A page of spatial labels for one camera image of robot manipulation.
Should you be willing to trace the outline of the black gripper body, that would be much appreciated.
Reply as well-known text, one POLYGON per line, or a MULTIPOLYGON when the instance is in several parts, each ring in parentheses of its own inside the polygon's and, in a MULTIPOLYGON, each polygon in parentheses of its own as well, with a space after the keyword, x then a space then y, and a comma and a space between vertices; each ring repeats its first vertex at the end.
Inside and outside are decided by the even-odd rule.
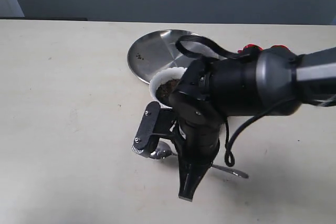
POLYGON ((177 157, 208 159, 213 163, 219 151, 220 115, 213 108, 160 109, 154 133, 170 140, 177 157))

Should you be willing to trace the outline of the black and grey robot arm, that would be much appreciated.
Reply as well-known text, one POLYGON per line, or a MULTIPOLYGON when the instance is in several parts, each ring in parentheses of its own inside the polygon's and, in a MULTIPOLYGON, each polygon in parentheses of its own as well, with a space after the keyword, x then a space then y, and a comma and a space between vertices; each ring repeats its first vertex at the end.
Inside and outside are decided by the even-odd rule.
POLYGON ((335 49, 296 55, 284 46, 248 46, 224 60, 198 56, 170 96, 172 106, 148 107, 147 150, 160 138, 170 140, 178 156, 178 196, 192 200, 220 148, 221 126, 230 116, 245 116, 225 139, 224 160, 235 164, 233 145, 239 134, 264 116, 287 116, 302 104, 335 106, 335 49))

